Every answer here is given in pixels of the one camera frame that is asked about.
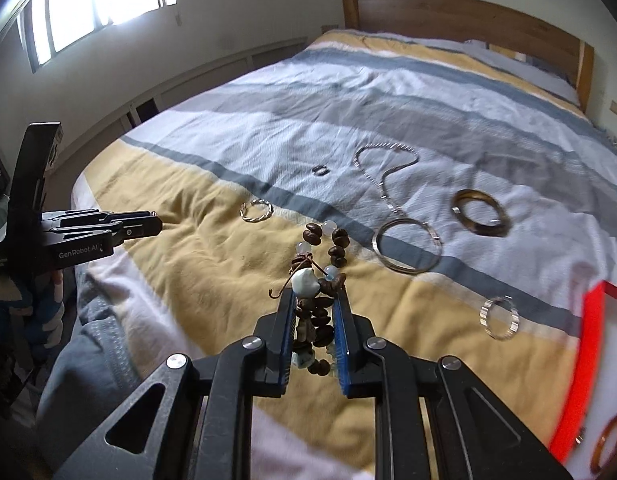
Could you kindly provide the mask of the blue gloved left hand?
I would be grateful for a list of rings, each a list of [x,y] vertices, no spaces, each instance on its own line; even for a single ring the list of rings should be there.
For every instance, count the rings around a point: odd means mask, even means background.
[[[31,280],[0,276],[0,345],[26,370],[60,344],[63,296],[62,271]]]

